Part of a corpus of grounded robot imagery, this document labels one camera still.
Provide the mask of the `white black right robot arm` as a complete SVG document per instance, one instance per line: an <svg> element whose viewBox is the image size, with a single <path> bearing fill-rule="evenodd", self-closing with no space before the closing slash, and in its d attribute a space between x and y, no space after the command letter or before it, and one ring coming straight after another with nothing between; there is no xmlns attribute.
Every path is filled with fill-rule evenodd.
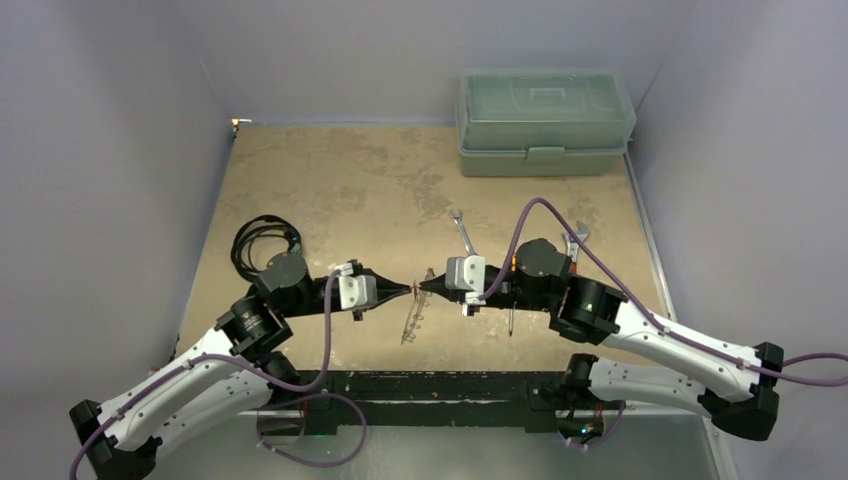
<svg viewBox="0 0 848 480"><path fill-rule="evenodd" d="M780 398L776 381L760 368L779 371L784 352L769 342L737 345L700 334L668 319L648 320L635 302L604 283L574 274L571 259L545 239L523 243L503 281L488 299L497 267L483 258L449 259L446 272L420 288L462 305L547 313L549 327L574 343L618 349L650 360L630 365L593 354L574 354L551 394L569 408L637 401L699 414L736 437L765 441L775 426Z"/></svg>

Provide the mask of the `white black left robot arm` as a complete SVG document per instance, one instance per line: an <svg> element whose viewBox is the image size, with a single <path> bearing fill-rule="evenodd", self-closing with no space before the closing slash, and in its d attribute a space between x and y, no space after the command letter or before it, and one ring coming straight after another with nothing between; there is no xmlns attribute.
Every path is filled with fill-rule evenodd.
<svg viewBox="0 0 848 480"><path fill-rule="evenodd" d="M206 333L165 367L108 401L83 400L69 412L81 447L69 468L76 478L89 461L100 479L142 479L156 452L192 428L192 419L258 408L284 409L317 397L328 373L335 312L355 320L406 295L411 286L382 277L353 259L314 279L299 253L275 255L249 292ZM302 382L277 348L292 337L288 319L323 314L323 359L315 378Z"/></svg>

